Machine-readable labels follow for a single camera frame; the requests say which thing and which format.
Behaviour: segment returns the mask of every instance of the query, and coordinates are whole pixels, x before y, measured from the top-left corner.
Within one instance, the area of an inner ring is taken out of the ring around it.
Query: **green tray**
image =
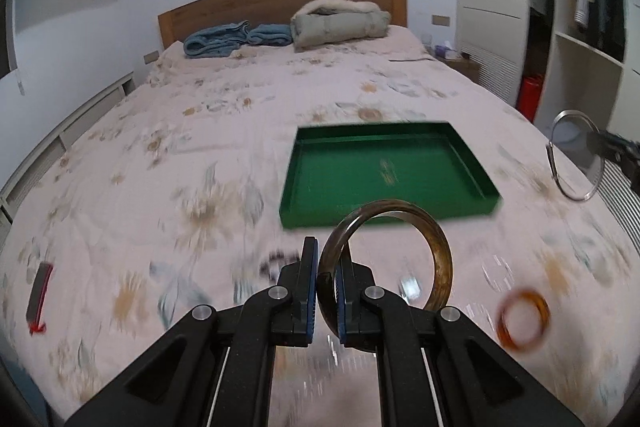
[[[447,122],[298,129],[280,202],[285,229],[332,227],[386,198],[444,219],[490,214],[500,194]]]

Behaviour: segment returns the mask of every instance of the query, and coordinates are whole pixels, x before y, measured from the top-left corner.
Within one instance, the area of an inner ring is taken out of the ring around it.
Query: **bed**
[[[406,0],[370,0],[392,14],[384,39],[196,60],[174,42],[217,23],[286,22],[307,1],[201,0],[159,17],[166,49],[146,84],[18,210],[0,255],[0,327],[20,363],[68,417],[191,307],[242,303],[274,283],[305,235],[324,243],[330,229],[286,231],[278,216],[299,126],[449,121],[502,195],[491,216],[441,222],[449,303],[496,339],[505,288],[485,272],[508,263],[511,284],[537,289],[551,311],[542,347],[515,358],[588,426],[606,425],[640,353],[640,258],[599,196],[561,196],[535,127],[428,59],[404,27]],[[383,287],[398,291],[414,275],[424,304],[433,263],[416,230],[365,227],[350,245]],[[40,261],[54,264],[47,330],[30,336],[24,312]],[[317,315],[309,349],[277,350],[270,425],[378,425],[373,357],[340,347]]]

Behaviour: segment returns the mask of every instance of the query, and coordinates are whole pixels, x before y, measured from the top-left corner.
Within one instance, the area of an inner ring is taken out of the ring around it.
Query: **orange bangle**
[[[509,330],[505,324],[507,312],[518,301],[526,301],[533,304],[540,315],[540,328],[538,329],[538,334],[530,341],[521,344],[516,343],[511,338]],[[549,306],[546,304],[545,298],[543,298],[543,296],[537,291],[526,288],[512,292],[507,295],[506,299],[498,309],[498,327],[496,328],[496,332],[498,334],[500,344],[505,349],[511,349],[512,351],[519,351],[521,353],[538,347],[545,336],[545,331],[549,327],[550,315],[551,312],[549,311]]]

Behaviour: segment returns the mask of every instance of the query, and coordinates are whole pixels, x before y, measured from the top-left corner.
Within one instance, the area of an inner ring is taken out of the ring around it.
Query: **bracelet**
[[[433,286],[424,305],[425,310],[437,311],[447,305],[453,284],[453,261],[449,243],[441,227],[427,212],[406,201],[379,200],[366,203],[345,217],[326,240],[318,262],[316,293],[318,306],[330,330],[340,338],[338,304],[335,298],[335,274],[349,239],[359,227],[372,217],[392,216],[413,225],[425,238],[433,256]]]
[[[536,336],[530,341],[524,343],[515,342],[507,329],[505,324],[506,314],[507,312],[519,301],[525,301],[530,304],[533,304],[538,311],[538,315],[540,316],[540,327],[538,328],[538,333]],[[522,289],[514,291],[513,293],[507,295],[507,298],[502,302],[500,308],[498,309],[498,325],[496,328],[496,333],[498,334],[498,340],[500,344],[505,349],[511,349],[512,351],[519,351],[521,353],[525,351],[530,351],[535,347],[538,347],[542,342],[542,339],[545,335],[546,330],[549,327],[549,318],[551,312],[549,311],[549,306],[546,304],[545,298],[543,298],[540,293],[532,289]]]

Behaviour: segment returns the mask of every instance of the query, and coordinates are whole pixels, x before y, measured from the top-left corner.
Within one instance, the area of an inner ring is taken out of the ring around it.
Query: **blue towel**
[[[206,28],[184,39],[184,54],[191,58],[228,57],[247,44],[248,21]]]
[[[288,24],[260,24],[247,35],[252,46],[288,46],[292,43]]]

